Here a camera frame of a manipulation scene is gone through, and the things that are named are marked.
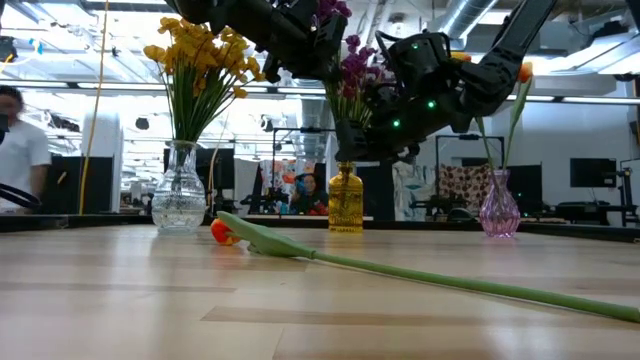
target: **desk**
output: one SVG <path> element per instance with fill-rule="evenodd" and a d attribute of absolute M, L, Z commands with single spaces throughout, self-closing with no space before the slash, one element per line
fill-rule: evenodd
<path fill-rule="evenodd" d="M 519 234 L 277 229 L 331 254 L 640 306 L 640 246 Z M 629 359 L 640 325 L 151 225 L 0 234 L 0 358 Z"/>

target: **green stem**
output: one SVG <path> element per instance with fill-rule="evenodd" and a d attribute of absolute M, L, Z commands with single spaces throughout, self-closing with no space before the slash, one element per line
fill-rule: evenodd
<path fill-rule="evenodd" d="M 528 301 L 536 301 L 543 304 L 561 306 L 573 310 L 608 316 L 624 321 L 640 323 L 640 311 L 638 310 L 638 308 L 631 306 L 610 304 L 601 301 L 583 299 L 576 296 L 556 294 L 542 290 L 527 289 L 519 286 L 496 284 L 481 280 L 465 279 L 454 276 L 426 273 L 416 270 L 401 269 L 394 266 L 374 264 L 368 261 L 348 259 L 319 252 L 314 252 L 312 254 L 312 259 L 354 267 L 362 270 L 372 271 L 375 273 L 396 276 L 403 279 L 428 282 L 432 284 L 450 286 L 493 295 L 508 296 L 511 298 Z"/>

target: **white shirt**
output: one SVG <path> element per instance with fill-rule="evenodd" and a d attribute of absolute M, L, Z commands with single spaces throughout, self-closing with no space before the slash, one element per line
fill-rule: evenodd
<path fill-rule="evenodd" d="M 31 167 L 51 164 L 47 136 L 41 129 L 17 121 L 0 144 L 0 183 L 32 193 Z M 19 208 L 0 198 L 0 212 Z"/>

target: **person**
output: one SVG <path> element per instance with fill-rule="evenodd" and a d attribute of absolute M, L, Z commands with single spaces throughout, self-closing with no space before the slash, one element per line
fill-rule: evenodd
<path fill-rule="evenodd" d="M 44 131 L 18 118 L 23 108 L 20 91 L 0 85 L 0 116 L 4 116 L 9 125 L 9 132 L 0 144 L 0 184 L 40 197 L 51 155 Z M 26 213 L 27 210 L 0 198 L 0 212 Z"/>
<path fill-rule="evenodd" d="M 289 213 L 304 215 L 328 215 L 329 196 L 318 184 L 313 174 L 296 176 L 296 188 L 291 195 Z"/>

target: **glass vase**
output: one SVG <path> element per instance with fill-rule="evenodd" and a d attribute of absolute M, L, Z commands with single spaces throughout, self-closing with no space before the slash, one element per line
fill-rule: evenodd
<path fill-rule="evenodd" d="M 507 189 L 509 170 L 495 170 L 489 176 L 489 193 L 480 207 L 480 223 L 489 237 L 511 238 L 520 224 L 518 204 Z"/>
<path fill-rule="evenodd" d="M 338 175 L 329 180 L 329 231 L 362 232 L 364 186 L 351 162 L 338 163 Z"/>
<path fill-rule="evenodd" d="M 153 222 L 163 233 L 190 234 L 202 224 L 204 185 L 196 173 L 196 144 L 172 141 L 169 166 L 151 203 Z"/>

